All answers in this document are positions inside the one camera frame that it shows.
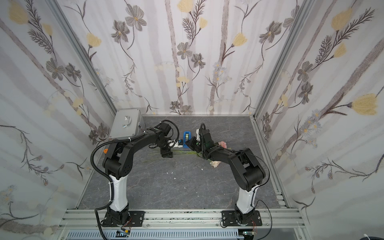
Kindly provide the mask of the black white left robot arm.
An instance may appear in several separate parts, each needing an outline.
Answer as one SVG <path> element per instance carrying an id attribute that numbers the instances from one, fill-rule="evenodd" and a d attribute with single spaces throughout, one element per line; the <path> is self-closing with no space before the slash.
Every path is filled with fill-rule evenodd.
<path id="1" fill-rule="evenodd" d="M 134 155 L 139 150 L 159 148 L 163 158 L 172 158 L 171 148 L 176 143 L 169 143 L 169 132 L 176 132 L 179 139 L 180 131 L 175 123 L 163 120 L 155 127 L 148 128 L 139 136 L 125 140 L 112 140 L 108 143 L 103 161 L 104 175 L 110 181 L 111 199 L 106 207 L 107 212 L 101 222 L 103 227 L 122 227 L 132 221 L 127 198 L 128 174 L 133 168 Z"/>

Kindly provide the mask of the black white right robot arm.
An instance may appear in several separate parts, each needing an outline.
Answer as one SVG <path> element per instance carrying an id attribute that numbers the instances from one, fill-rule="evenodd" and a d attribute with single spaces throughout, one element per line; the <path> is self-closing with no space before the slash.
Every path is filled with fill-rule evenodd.
<path id="1" fill-rule="evenodd" d="M 230 222 L 241 226 L 254 224 L 256 217 L 255 199 L 259 187 L 266 177 L 266 172 L 257 156 L 249 148 L 231 150 L 215 143 L 210 131 L 199 129 L 199 137 L 186 141 L 186 146 L 195 151 L 205 160 L 228 164 L 238 184 L 239 197 L 234 207 L 234 219 L 223 217 L 222 224 L 227 227 Z"/>

